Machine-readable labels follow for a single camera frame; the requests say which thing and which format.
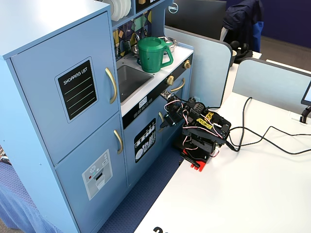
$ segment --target silver pot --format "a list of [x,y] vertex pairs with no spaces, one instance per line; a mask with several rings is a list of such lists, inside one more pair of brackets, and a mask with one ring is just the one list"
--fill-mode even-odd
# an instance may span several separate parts
[[176,46],[178,45],[178,42],[177,40],[175,40],[174,38],[171,38],[171,37],[166,37],[166,36],[161,36],[159,37],[160,39],[164,40],[165,43],[172,43],[172,45],[169,45],[169,48],[170,48],[170,51],[171,52],[174,52],[175,51],[175,48]]
[[134,57],[139,58],[138,44],[132,46],[132,53],[134,54]]

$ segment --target green lid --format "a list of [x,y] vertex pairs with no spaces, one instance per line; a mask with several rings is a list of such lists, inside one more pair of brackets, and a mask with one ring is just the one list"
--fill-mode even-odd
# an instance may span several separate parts
[[166,46],[165,41],[157,37],[146,37],[138,41],[138,49],[146,52],[158,52]]

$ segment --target blue carpet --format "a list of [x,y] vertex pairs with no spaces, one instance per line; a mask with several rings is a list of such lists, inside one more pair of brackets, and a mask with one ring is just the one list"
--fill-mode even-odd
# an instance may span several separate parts
[[133,233],[178,169],[179,160],[179,152],[168,146],[98,233]]

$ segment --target green pitcher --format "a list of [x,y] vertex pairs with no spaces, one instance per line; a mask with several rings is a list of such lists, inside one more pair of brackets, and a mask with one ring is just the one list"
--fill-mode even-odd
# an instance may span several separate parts
[[[146,37],[138,41],[138,50],[142,70],[147,73],[156,73],[174,61],[168,44],[157,37]],[[169,62],[162,63],[164,52],[167,52],[170,58]]]

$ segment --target dell logo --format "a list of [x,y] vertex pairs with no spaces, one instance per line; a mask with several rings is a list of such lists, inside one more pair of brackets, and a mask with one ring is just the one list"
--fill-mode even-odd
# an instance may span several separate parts
[[173,3],[172,6],[169,6],[169,12],[171,12],[172,14],[177,13],[178,11],[178,5],[176,3]]

